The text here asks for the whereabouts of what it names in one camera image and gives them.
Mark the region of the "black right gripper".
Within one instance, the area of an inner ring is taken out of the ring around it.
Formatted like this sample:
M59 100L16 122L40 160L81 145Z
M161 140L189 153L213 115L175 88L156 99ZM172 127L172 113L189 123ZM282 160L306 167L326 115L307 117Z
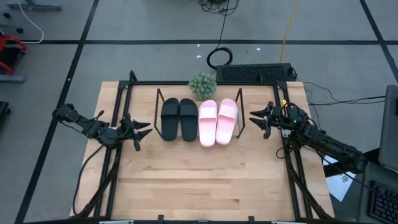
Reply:
M284 106L273 106L269 101L267 106L260 111L252 111L251 115L266 118L250 118L256 126L264 131L263 138L268 139L271 135L271 127L296 131L300 126L300 108L294 103L286 103Z

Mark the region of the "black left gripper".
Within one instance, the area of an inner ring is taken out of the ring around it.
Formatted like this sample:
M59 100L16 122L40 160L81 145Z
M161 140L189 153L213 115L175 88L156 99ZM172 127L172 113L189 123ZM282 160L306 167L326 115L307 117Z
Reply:
M138 131L138 129L148 127L150 126L150 123L138 122L135 119L132 119L129 113L127 113L122 118L120 123L122 130L121 139L123 141L127 139L132 140L135 151L137 152L140 151L141 150L140 141L143 140L152 131L152 128L143 131Z

